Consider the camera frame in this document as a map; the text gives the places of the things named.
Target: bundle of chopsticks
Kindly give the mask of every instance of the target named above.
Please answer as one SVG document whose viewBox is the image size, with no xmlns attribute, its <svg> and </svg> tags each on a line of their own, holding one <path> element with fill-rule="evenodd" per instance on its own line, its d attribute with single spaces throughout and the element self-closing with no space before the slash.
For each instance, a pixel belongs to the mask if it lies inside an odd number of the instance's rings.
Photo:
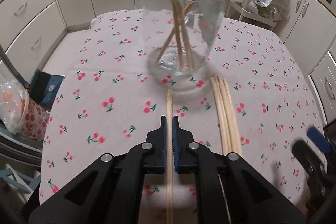
<svg viewBox="0 0 336 224">
<path fill-rule="evenodd" d="M 193 4 L 196 3 L 195 1 L 189 3 L 184 9 L 182 8 L 180 2 L 178 0 L 171 0 L 172 8 L 173 8 L 173 18 L 174 18 L 174 27 L 172 31 L 170 32 L 169 36 L 167 37 L 165 43 L 163 44 L 157 58 L 156 63 L 158 63 L 163 56 L 165 50 L 167 49 L 170 41 L 172 40 L 173 36 L 175 35 L 176 38 L 176 44 L 177 44 L 177 51 L 178 51 L 178 57 L 179 57 L 179 63 L 180 63 L 180 71 L 183 71 L 185 67 L 188 69 L 194 68 L 194 59 L 192 56 L 192 50 L 189 42 L 189 36 L 188 31 L 185 26 L 185 20 L 184 17 L 188 14 L 188 12 L 191 10 Z M 181 34 L 182 39 L 184 43 L 184 49 L 186 53 L 186 59 L 187 64 L 184 64 L 184 58 L 183 58 L 183 46 L 182 46 L 182 40 L 180 38 L 180 27 L 181 27 Z"/>
<path fill-rule="evenodd" d="M 219 75 L 211 77 L 219 120 L 222 153 L 236 152 L 242 155 L 240 135 L 227 80 Z"/>
</svg>

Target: tile floor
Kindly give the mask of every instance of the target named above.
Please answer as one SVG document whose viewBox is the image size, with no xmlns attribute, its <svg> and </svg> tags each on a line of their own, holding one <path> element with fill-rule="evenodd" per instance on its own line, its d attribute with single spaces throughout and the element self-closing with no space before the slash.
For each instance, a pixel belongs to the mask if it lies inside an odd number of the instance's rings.
<svg viewBox="0 0 336 224">
<path fill-rule="evenodd" d="M 51 75 L 65 75 L 72 63 L 72 56 L 78 50 L 78 46 L 86 39 L 90 30 L 70 32 L 60 42 L 58 47 L 50 56 L 43 71 Z"/>
</svg>

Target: cherry print tablecloth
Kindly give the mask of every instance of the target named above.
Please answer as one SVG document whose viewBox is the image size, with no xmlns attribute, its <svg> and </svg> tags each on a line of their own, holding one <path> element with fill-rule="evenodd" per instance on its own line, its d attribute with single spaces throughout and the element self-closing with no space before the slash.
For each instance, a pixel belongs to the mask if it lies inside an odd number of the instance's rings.
<svg viewBox="0 0 336 224">
<path fill-rule="evenodd" d="M 147 68 L 142 11 L 107 13 L 73 54 L 73 65 L 52 108 L 44 140 L 40 202 L 43 203 L 103 153 L 120 155 L 146 139 L 166 114 L 166 90 L 179 82 L 190 92 L 173 94 L 180 126 L 221 153 L 216 106 L 209 75 L 226 77 L 241 134 L 243 158 L 294 204 L 309 191 L 291 144 L 321 120 L 314 98 L 288 50 L 271 31 L 224 18 L 202 75 L 163 75 Z M 162 13 L 157 35 L 171 30 Z M 174 179 L 174 222 L 196 221 L 192 175 Z M 147 176 L 140 223 L 165 222 L 163 176 Z"/>
</svg>

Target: clear glass jar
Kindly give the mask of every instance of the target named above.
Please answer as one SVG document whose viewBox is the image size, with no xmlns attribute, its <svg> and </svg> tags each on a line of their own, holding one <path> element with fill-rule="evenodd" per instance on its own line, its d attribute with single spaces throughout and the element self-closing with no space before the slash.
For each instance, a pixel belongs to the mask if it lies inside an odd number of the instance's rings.
<svg viewBox="0 0 336 224">
<path fill-rule="evenodd" d="M 189 11 L 181 21 L 186 7 Z M 223 0 L 145 0 L 143 33 L 150 69 L 184 75 L 200 68 L 209 56 L 223 17 Z"/>
</svg>

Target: silver screw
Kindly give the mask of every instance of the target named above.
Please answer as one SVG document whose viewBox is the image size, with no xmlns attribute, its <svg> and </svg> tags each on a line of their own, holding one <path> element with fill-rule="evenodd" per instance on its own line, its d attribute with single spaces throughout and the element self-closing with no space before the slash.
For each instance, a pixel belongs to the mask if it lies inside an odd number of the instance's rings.
<svg viewBox="0 0 336 224">
<path fill-rule="evenodd" d="M 229 157 L 230 160 L 238 160 L 239 159 L 239 155 L 237 153 L 230 153 L 228 157 Z"/>
<path fill-rule="evenodd" d="M 143 143 L 143 144 L 141 145 L 141 147 L 142 147 L 143 149 L 145 149 L 145 150 L 151 149 L 152 146 L 153 146 L 153 145 L 152 145 L 151 143 L 148 143 L 148 142 Z"/>
<path fill-rule="evenodd" d="M 112 155 L 111 154 L 104 154 L 101 157 L 101 160 L 104 161 L 104 162 L 109 162 L 110 160 L 112 160 Z"/>
<path fill-rule="evenodd" d="M 196 142 L 192 142 L 192 143 L 189 144 L 189 147 L 191 149 L 197 149 L 197 148 L 199 148 L 199 146 L 200 145 L 198 143 L 196 143 Z"/>
</svg>

